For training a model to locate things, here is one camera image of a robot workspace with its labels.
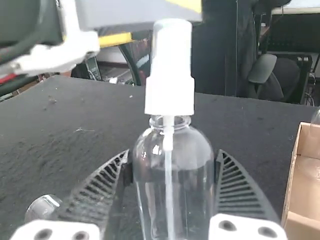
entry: white pump cap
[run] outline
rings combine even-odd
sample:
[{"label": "white pump cap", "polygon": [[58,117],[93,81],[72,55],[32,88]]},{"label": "white pump cap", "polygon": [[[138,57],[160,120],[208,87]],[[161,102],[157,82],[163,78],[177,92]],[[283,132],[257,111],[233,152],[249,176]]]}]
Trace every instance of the white pump cap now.
[{"label": "white pump cap", "polygon": [[191,32],[192,24],[182,19],[164,19],[154,24],[151,71],[145,87],[145,114],[194,114]]}]

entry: bottle neck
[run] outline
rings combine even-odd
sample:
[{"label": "bottle neck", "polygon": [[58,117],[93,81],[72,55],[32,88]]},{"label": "bottle neck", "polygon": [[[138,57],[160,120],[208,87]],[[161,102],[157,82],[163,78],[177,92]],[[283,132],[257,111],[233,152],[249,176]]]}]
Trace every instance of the bottle neck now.
[{"label": "bottle neck", "polygon": [[[174,125],[172,126],[174,130],[183,129],[189,127],[191,123],[190,116],[174,116]],[[164,130],[164,116],[161,115],[151,115],[149,120],[149,125],[152,129]]]}]

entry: red wire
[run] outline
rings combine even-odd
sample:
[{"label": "red wire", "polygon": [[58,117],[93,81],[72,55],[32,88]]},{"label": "red wire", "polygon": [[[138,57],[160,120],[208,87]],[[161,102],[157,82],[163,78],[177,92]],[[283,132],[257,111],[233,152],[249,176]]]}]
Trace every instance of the red wire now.
[{"label": "red wire", "polygon": [[5,84],[6,82],[12,80],[15,78],[17,75],[14,73],[8,74],[7,76],[0,78],[0,84]]}]

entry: black felt surface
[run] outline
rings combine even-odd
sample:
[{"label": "black felt surface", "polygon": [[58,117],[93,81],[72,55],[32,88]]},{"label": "black felt surface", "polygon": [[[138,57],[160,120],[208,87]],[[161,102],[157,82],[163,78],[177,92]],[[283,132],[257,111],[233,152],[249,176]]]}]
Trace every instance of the black felt surface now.
[{"label": "black felt surface", "polygon": [[[315,108],[196,94],[192,124],[233,155],[281,215],[299,122]],[[0,103],[0,233],[9,239],[28,205],[64,198],[144,129],[144,88],[55,76]],[[136,194],[126,190],[120,239],[141,239]]]}]

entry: yellow label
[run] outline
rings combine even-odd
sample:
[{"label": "yellow label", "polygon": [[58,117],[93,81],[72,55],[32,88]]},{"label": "yellow label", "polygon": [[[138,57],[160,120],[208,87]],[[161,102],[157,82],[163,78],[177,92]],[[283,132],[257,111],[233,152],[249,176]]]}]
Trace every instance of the yellow label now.
[{"label": "yellow label", "polygon": [[177,4],[181,7],[191,9],[197,13],[201,13],[201,0],[166,0],[167,2]]},{"label": "yellow label", "polygon": [[131,32],[99,37],[99,44],[101,48],[126,44],[130,42],[132,42]]}]

